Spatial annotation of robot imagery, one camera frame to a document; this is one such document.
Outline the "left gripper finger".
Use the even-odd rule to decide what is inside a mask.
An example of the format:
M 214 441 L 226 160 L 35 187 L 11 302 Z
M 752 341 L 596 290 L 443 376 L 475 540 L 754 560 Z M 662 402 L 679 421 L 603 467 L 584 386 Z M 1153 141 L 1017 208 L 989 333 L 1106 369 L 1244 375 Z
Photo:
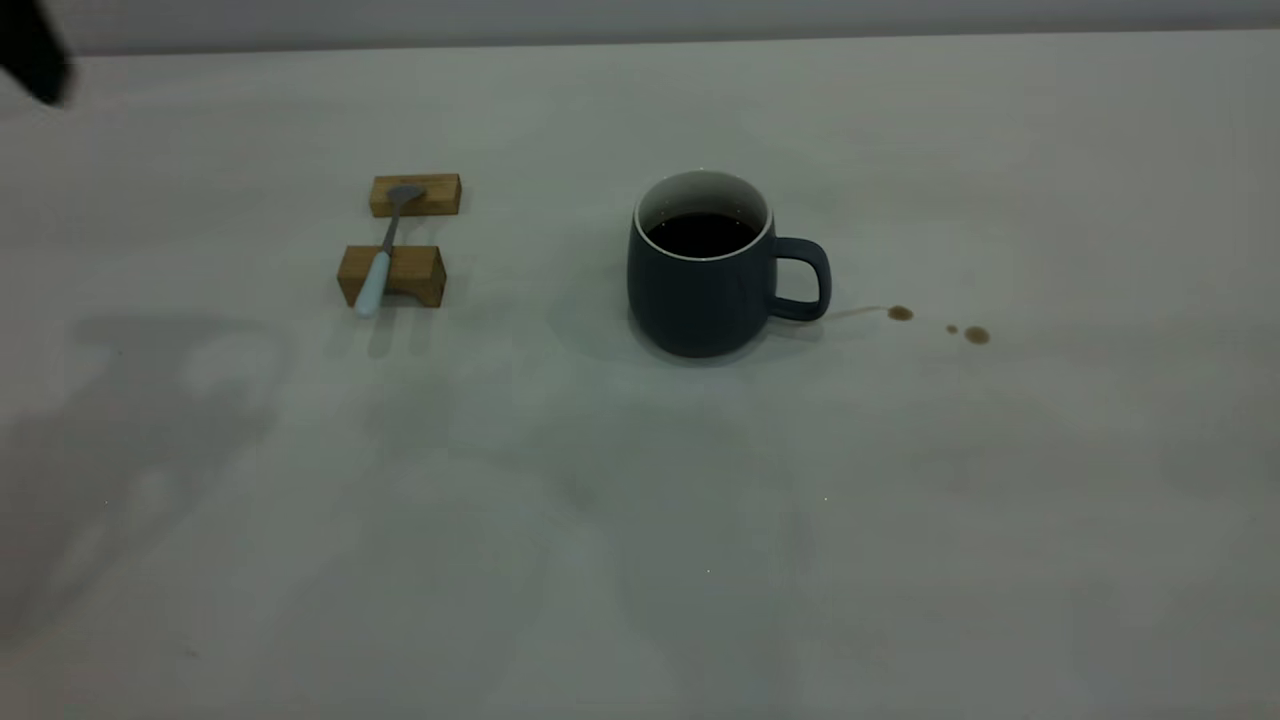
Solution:
M 45 106 L 69 99 L 74 65 L 41 1 L 1 3 L 1 68 Z

